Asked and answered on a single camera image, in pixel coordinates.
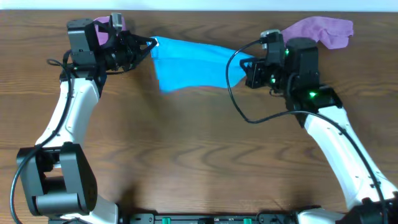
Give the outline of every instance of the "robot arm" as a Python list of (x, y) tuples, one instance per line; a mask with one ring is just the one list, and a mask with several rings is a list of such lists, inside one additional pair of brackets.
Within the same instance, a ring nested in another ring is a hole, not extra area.
[[(311, 39), (296, 38), (289, 40), (285, 48), (283, 36), (278, 30), (265, 31), (261, 37), (263, 40), (260, 39), (260, 43), (266, 42), (262, 43), (262, 48), (267, 49), (266, 58), (244, 59), (240, 63), (247, 75), (246, 85), (250, 88), (269, 86), (270, 93), (273, 91), (285, 98), (289, 111), (308, 111), (322, 115), (345, 130), (345, 133), (341, 133), (330, 122), (310, 114), (295, 114), (298, 123), (325, 154), (341, 185), (346, 206), (351, 210), (344, 218), (341, 214), (324, 210), (305, 211), (298, 215), (298, 222), (381, 223), (381, 213), (385, 216), (388, 213), (390, 220), (396, 222), (396, 213), (391, 211), (396, 209), (398, 190), (381, 173), (355, 135), (337, 94), (331, 87), (320, 83), (316, 43)], [(345, 134), (351, 137), (363, 158)], [(372, 174), (365, 162), (369, 164)], [(373, 174), (377, 186), (371, 178)], [(387, 208), (383, 208), (383, 203), (380, 203), (377, 187), (388, 201)]]
[[(355, 135), (344, 108), (329, 106), (320, 108), (318, 113), (336, 121), (340, 126), (345, 128), (375, 173), (384, 198), (394, 198), (393, 192), (398, 191), (397, 188), (387, 180), (366, 152), (361, 141)], [(335, 127), (320, 118), (310, 115), (305, 121), (304, 128), (318, 143), (333, 172), (337, 176), (346, 199), (348, 210), (354, 206), (362, 205), (364, 198), (370, 198), (373, 202), (379, 201), (373, 181), (362, 160), (359, 158), (358, 153), (356, 153), (352, 144)]]
[[(95, 25), (108, 33), (108, 41), (101, 46)], [(60, 122), (61, 128), (22, 168), (22, 186), (30, 212), (49, 217), (49, 223), (79, 218), (85, 223), (116, 224), (118, 207), (98, 195), (95, 176), (82, 150), (86, 127), (101, 97), (106, 71), (119, 67), (125, 72), (132, 70), (157, 42), (122, 31), (121, 15), (116, 13), (112, 13), (106, 24), (80, 19), (68, 22), (67, 27), (71, 51), (63, 59), (60, 98), (36, 145), (53, 135)], [(150, 46), (142, 49), (141, 45), (148, 42)], [(69, 55), (71, 64), (67, 64)], [(62, 120), (67, 105), (66, 117)], [(32, 150), (35, 147), (20, 149), (17, 163), (20, 165)], [(61, 168), (63, 176), (46, 177), (44, 173), (53, 168)]]

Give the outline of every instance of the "wooden table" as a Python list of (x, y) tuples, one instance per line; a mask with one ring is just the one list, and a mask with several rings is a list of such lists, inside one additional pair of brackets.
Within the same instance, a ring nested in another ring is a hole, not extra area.
[[(65, 24), (109, 11), (0, 12), (0, 222), (10, 223), (8, 198), (20, 147), (42, 134), (59, 96), (59, 67), (70, 44)], [(221, 45), (231, 49), (272, 28), (308, 16), (350, 19), (345, 49), (320, 49), (322, 81), (345, 104), (357, 135), (383, 173), (398, 184), (398, 15), (325, 12), (124, 11), (138, 35)], [(251, 48), (248, 53), (263, 52)], [(241, 82), (237, 101), (252, 118), (285, 110), (268, 89)], [(100, 194), (125, 209), (158, 212), (288, 210), (309, 204), (344, 212), (340, 185), (315, 141), (293, 116), (245, 123), (220, 88), (161, 94), (151, 59), (111, 76), (88, 126), (85, 148)], [(30, 215), (20, 182), (16, 207)]]

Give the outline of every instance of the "blue cloth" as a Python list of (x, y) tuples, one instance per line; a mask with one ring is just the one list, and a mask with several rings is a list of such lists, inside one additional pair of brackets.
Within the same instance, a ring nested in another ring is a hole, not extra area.
[[(235, 50), (165, 37), (151, 51), (160, 90), (170, 92), (193, 86), (226, 88), (225, 66)], [(244, 76), (239, 61), (252, 56), (239, 53), (229, 66), (229, 83), (235, 86)]]

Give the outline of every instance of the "white wall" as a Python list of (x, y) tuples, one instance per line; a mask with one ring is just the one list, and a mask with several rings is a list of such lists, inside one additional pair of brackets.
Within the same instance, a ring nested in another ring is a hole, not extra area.
[(0, 9), (397, 12), (398, 0), (0, 0)]

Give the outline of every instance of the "purple cloth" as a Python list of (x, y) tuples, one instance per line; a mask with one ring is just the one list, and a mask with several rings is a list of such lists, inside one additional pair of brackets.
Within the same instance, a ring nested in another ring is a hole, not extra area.
[[(100, 21), (102, 23), (109, 22), (109, 16), (96, 18), (95, 21)], [(124, 17), (122, 17), (122, 30), (126, 30), (126, 23), (124, 22)], [(98, 42), (103, 45), (108, 40), (108, 34), (104, 32), (98, 32), (98, 26), (95, 25), (95, 31), (97, 32)]]
[(296, 22), (281, 32), (285, 44), (295, 37), (308, 37), (316, 42), (319, 40), (328, 49), (347, 47), (349, 36), (354, 35), (353, 21), (312, 16)]

